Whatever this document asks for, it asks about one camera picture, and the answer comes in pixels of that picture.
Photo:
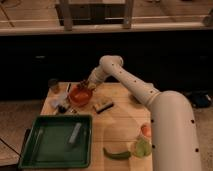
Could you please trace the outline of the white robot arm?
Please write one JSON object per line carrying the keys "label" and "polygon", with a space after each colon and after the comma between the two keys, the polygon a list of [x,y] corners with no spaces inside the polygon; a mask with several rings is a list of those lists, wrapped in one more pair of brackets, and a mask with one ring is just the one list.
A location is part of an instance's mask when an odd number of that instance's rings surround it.
{"label": "white robot arm", "polygon": [[196,122],[188,99],[176,91],[160,91],[123,68],[123,59],[105,55],[88,77],[99,86],[118,80],[151,113],[153,171],[202,171]]}

